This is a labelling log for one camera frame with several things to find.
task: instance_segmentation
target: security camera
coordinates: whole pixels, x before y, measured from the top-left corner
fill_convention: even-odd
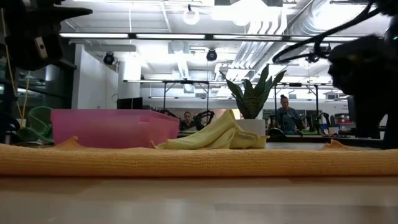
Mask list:
[[[209,62],[214,62],[215,60],[217,60],[217,53],[215,49],[209,49],[209,52],[207,53],[207,61]]]
[[[114,65],[118,60],[113,56],[113,52],[107,52],[104,56],[105,65]]]

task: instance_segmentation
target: desk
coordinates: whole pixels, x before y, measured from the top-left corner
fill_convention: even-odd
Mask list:
[[[0,178],[0,223],[396,224],[398,177]]]

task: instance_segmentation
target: white pot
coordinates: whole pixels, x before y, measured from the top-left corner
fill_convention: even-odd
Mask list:
[[[258,136],[266,135],[266,121],[264,119],[239,119],[236,122],[245,131]]]

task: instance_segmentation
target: potted plant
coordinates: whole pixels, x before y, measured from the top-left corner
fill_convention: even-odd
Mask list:
[[[245,131],[250,131],[252,133],[256,133],[260,136],[266,134],[265,130],[265,120],[256,119],[257,115],[262,110],[264,103],[268,99],[269,92],[272,90],[276,84],[278,84],[285,75],[286,70],[279,72],[275,79],[272,77],[268,78],[269,74],[269,64],[265,67],[265,69],[261,72],[260,79],[255,87],[252,86],[250,80],[245,79],[243,81],[244,92],[241,87],[229,81],[225,74],[221,73],[221,75],[225,78],[229,90],[231,90],[232,95],[236,100],[236,104],[239,108],[239,111],[243,115],[244,119],[237,120],[238,124]]]

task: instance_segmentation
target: hair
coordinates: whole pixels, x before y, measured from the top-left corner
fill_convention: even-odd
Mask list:
[[[280,101],[282,102],[282,100],[287,99],[287,97],[285,95],[281,95],[280,96]]]

